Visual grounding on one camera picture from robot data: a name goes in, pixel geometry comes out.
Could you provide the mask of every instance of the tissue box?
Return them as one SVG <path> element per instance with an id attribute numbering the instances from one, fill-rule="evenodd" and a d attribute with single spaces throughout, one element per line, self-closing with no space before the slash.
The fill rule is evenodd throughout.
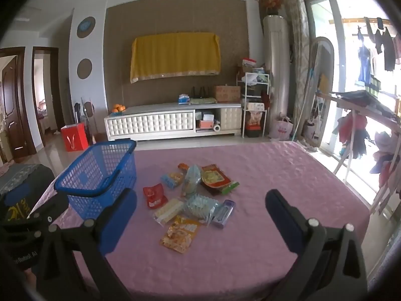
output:
<path id="1" fill-rule="evenodd" d="M 188 95 L 180 95 L 178 98 L 178 104 L 189 104 L 189 96 Z"/>

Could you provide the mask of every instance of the white plastic bag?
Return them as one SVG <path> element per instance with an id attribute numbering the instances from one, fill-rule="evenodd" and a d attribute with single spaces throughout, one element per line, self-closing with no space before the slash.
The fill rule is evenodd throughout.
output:
<path id="1" fill-rule="evenodd" d="M 288 140 L 292 127 L 293 124 L 288 117 L 281 117 L 279 120 L 273 121 L 269 136 L 272 139 Z"/>

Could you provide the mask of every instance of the red gift bag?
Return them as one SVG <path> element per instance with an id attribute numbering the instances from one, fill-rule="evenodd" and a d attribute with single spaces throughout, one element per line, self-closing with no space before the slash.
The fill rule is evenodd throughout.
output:
<path id="1" fill-rule="evenodd" d="M 64 139 L 65 149 L 68 152 L 84 151 L 88 148 L 88 140 L 86 139 L 83 123 L 62 127 L 61 135 Z"/>

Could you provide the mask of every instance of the red snack bag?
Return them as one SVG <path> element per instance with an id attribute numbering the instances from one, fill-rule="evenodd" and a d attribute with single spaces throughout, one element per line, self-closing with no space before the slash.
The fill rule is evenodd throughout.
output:
<path id="1" fill-rule="evenodd" d="M 144 195 L 150 209 L 162 207 L 168 201 L 161 183 L 154 187 L 144 187 Z"/>

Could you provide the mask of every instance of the yellow cloth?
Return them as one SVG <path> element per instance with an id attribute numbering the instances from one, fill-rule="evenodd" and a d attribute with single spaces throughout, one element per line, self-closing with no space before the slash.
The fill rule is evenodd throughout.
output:
<path id="1" fill-rule="evenodd" d="M 131 83 L 138 80 L 219 74 L 219 37 L 213 33 L 142 36 L 132 44 Z"/>

